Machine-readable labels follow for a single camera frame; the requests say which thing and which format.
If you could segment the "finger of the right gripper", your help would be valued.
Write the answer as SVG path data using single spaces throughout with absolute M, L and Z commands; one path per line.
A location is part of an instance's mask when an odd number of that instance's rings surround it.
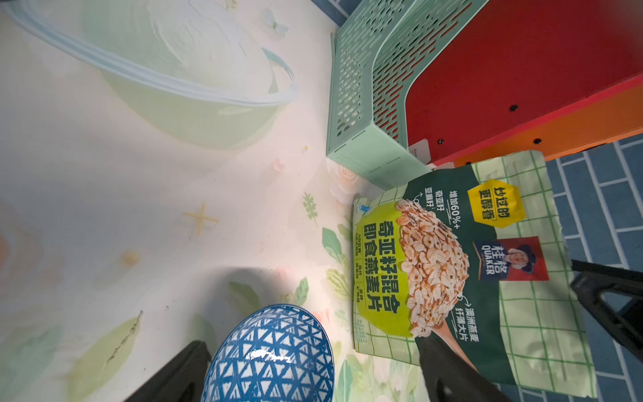
M 642 273 L 572 261 L 570 287 L 580 305 L 622 347 L 642 360 Z

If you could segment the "green oats bag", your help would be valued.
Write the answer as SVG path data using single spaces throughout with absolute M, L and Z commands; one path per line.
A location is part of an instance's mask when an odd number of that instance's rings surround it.
M 596 397 L 544 156 L 436 170 L 353 203 L 353 341 L 419 364 L 429 341 L 492 383 Z

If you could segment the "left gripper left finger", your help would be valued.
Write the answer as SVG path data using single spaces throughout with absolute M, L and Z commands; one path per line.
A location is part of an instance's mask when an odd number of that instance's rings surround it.
M 199 402 L 211 354 L 203 341 L 192 341 L 126 402 Z

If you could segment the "blue patterned ceramic bowl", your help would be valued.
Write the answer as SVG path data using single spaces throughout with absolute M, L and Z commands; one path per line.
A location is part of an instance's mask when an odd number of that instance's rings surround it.
M 252 313 L 221 344 L 201 400 L 331 401 L 333 350 L 306 309 L 277 304 Z

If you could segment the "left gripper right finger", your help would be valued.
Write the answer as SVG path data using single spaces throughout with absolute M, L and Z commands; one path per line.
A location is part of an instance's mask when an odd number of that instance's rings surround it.
M 436 334 L 416 338 L 420 368 L 431 402 L 510 402 Z

